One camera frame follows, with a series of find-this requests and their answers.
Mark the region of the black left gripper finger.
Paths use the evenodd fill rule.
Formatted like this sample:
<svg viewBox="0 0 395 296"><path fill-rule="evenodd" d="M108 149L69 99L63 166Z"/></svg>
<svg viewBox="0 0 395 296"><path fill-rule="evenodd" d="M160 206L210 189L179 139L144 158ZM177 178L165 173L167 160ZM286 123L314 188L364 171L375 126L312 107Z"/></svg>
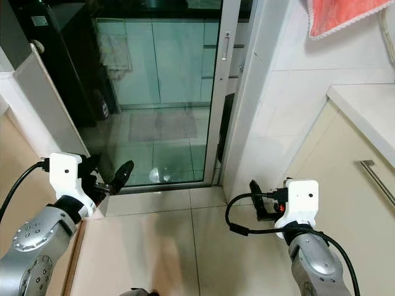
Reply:
<svg viewBox="0 0 395 296"><path fill-rule="evenodd" d="M135 163L132 160L123 163L115 172L115 186L126 186L134 168Z"/></svg>

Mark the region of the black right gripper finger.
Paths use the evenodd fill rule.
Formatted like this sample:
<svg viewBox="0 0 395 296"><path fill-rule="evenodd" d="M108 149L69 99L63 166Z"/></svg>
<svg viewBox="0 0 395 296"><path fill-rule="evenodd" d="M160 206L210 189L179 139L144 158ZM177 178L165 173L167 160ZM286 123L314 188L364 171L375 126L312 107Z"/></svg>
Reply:
<svg viewBox="0 0 395 296"><path fill-rule="evenodd" d="M251 200L253 200L253 206L256 211L266 211L265 198L267 194L262 192L259 183L254 179L249 182L249 191L252 194Z"/></svg>

